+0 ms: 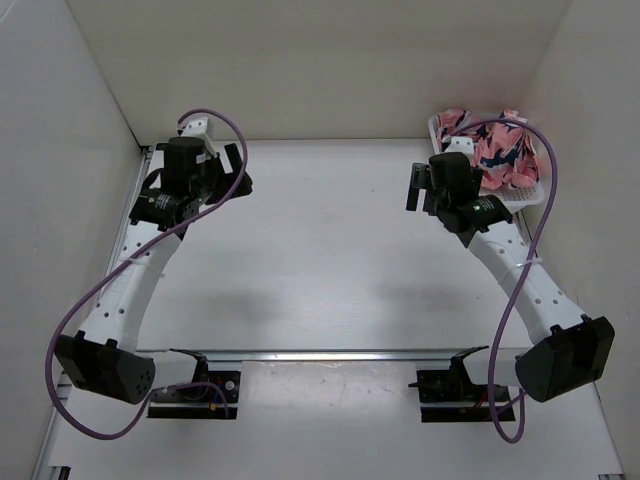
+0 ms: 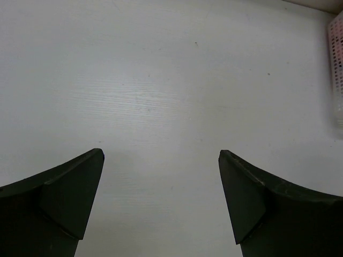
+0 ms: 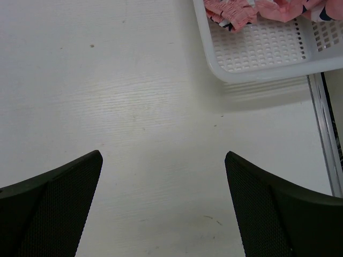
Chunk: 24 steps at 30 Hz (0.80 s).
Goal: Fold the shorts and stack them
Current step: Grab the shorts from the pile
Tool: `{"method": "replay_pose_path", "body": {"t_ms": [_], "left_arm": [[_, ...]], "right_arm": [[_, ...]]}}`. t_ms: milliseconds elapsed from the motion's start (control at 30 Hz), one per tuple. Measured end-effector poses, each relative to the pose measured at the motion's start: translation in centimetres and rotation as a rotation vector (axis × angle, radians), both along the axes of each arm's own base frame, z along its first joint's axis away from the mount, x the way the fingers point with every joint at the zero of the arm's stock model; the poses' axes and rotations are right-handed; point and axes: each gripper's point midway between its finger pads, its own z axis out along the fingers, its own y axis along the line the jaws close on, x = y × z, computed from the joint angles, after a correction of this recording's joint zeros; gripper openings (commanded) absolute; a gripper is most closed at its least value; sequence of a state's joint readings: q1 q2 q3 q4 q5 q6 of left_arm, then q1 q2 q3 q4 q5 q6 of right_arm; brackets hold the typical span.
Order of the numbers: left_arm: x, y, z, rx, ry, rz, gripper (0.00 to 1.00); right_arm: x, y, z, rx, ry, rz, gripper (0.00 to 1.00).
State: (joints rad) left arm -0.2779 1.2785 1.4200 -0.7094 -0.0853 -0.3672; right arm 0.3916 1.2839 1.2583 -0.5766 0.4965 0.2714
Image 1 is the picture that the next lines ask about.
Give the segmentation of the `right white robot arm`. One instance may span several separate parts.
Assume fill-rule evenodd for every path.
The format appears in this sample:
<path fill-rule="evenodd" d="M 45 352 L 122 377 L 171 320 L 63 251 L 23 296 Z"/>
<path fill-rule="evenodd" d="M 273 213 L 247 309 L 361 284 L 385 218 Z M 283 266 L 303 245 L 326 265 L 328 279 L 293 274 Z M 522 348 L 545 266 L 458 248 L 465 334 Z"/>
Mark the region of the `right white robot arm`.
<path fill-rule="evenodd" d="M 529 254 L 505 204 L 480 192 L 481 172 L 460 152 L 411 167 L 406 208 L 422 209 L 456 235 L 493 275 L 528 333 L 527 349 L 472 347 L 453 357 L 449 387 L 470 400 L 485 385 L 522 389 L 546 402 L 599 380 L 615 331 L 566 297 Z"/>

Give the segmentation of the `pink shark print shorts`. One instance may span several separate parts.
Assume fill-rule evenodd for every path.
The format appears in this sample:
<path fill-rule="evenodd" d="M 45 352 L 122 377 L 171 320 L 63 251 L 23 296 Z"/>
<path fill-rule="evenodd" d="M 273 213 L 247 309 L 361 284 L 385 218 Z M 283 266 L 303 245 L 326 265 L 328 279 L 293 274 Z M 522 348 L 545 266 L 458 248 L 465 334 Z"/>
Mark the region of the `pink shark print shorts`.
<path fill-rule="evenodd" d="M 444 139 L 464 128 L 459 135 L 470 137 L 474 143 L 471 165 L 483 172 L 483 188 L 534 187 L 539 181 L 539 159 L 530 134 L 512 124 L 487 123 L 468 127 L 468 124 L 479 120 L 479 116 L 465 109 L 439 112 L 436 115 L 438 146 L 444 149 Z"/>

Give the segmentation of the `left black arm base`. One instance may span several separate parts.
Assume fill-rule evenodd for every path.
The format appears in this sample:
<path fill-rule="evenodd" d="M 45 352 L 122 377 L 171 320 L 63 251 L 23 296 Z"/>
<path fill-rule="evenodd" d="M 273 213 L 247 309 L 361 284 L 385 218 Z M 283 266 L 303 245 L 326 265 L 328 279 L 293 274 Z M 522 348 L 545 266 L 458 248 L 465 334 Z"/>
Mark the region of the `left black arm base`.
<path fill-rule="evenodd" d="M 211 366 L 206 355 L 170 349 L 152 355 L 156 373 L 147 407 L 149 419 L 235 420 L 241 371 Z"/>

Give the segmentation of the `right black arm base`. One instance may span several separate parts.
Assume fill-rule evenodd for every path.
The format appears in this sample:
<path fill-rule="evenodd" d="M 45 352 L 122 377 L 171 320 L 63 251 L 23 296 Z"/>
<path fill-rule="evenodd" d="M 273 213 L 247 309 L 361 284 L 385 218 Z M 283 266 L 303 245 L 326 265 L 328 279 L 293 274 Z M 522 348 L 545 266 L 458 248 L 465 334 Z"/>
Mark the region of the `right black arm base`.
<path fill-rule="evenodd" d="M 488 368 L 491 348 L 472 347 L 447 359 L 422 360 L 416 363 L 416 379 L 409 384 L 418 391 L 423 423 L 484 423 L 491 420 L 489 411 Z M 521 348 L 498 350 L 494 374 L 494 399 L 498 419 L 516 419 L 512 398 L 520 383 L 515 362 L 525 351 Z"/>

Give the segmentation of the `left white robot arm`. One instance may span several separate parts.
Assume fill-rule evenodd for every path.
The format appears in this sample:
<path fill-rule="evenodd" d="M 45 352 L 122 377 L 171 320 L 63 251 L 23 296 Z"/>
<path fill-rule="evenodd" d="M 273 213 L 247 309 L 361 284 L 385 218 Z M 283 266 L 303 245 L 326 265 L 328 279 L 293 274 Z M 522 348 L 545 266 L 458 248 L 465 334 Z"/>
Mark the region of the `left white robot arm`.
<path fill-rule="evenodd" d="M 156 386 L 174 384 L 188 400 L 208 392 L 210 377 L 197 354 L 172 350 L 157 358 L 141 356 L 139 332 L 189 226 L 252 191 L 244 141 L 217 153 L 206 135 L 184 132 L 161 152 L 162 166 L 147 174 L 133 202 L 117 265 L 85 296 L 95 306 L 75 333 L 57 328 L 47 351 L 49 362 L 58 362 L 74 387 L 133 405 Z"/>

